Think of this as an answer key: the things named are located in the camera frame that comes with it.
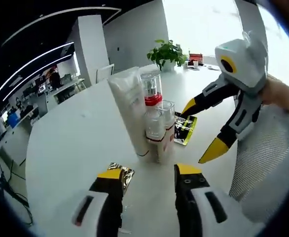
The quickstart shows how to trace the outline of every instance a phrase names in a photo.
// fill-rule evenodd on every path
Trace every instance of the office chair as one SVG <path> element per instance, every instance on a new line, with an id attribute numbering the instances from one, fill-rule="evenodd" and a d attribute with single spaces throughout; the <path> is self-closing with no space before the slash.
<path id="1" fill-rule="evenodd" d="M 96 84 L 113 75 L 115 64 L 100 68 L 96 70 Z"/>

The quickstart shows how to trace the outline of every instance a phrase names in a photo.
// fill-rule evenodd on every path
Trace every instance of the white pillar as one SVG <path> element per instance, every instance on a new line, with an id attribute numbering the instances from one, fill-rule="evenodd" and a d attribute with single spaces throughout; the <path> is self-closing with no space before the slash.
<path id="1" fill-rule="evenodd" d="M 68 41 L 74 41 L 74 50 L 85 86 L 95 84 L 96 70 L 109 65 L 101 16 L 78 17 Z"/>

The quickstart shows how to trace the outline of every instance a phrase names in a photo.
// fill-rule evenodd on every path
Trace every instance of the window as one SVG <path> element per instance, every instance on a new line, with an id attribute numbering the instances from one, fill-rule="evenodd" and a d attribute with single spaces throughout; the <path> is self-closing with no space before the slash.
<path id="1" fill-rule="evenodd" d="M 7 111 L 5 111 L 1 117 L 2 117 L 3 121 L 6 122 L 7 121 Z"/>
<path id="2" fill-rule="evenodd" d="M 75 64 L 75 68 L 76 68 L 76 76 L 78 77 L 79 75 L 81 75 L 80 72 L 80 67 L 79 67 L 79 63 L 77 62 L 77 57 L 76 57 L 76 53 L 73 53 L 73 58 L 74 58 L 74 64 Z"/>
<path id="3" fill-rule="evenodd" d="M 268 73 L 289 85 L 289 36 L 269 11 L 258 5 L 268 45 Z"/>
<path id="4" fill-rule="evenodd" d="M 163 0 L 169 39 L 185 54 L 214 56 L 215 47 L 242 39 L 242 25 L 234 0 Z"/>

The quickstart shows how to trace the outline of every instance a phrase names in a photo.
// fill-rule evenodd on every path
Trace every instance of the white round table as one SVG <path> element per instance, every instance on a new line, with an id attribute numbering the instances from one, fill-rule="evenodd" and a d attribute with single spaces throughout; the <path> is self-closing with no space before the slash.
<path id="1" fill-rule="evenodd" d="M 176 69 L 161 76 L 162 94 L 181 112 L 192 97 L 216 80 L 219 71 Z M 188 145 L 175 144 L 175 162 L 202 169 L 212 187 L 228 193 L 237 143 L 206 164 L 198 160 L 235 109 L 233 98 L 197 115 Z M 28 201 L 35 222 L 45 232 L 58 204 L 88 190 L 111 162 L 135 170 L 124 196 L 123 229 L 129 236 L 179 236 L 174 168 L 139 162 L 106 81 L 71 97 L 34 124 L 26 159 Z"/>

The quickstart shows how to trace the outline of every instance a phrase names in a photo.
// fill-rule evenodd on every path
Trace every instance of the black and yellow eye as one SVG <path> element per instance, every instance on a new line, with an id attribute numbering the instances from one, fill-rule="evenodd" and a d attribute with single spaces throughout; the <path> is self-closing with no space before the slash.
<path id="1" fill-rule="evenodd" d="M 227 56 L 221 56 L 220 60 L 221 64 L 223 67 L 226 69 L 227 72 L 229 73 L 236 73 L 237 69 L 235 67 L 234 62 Z"/>

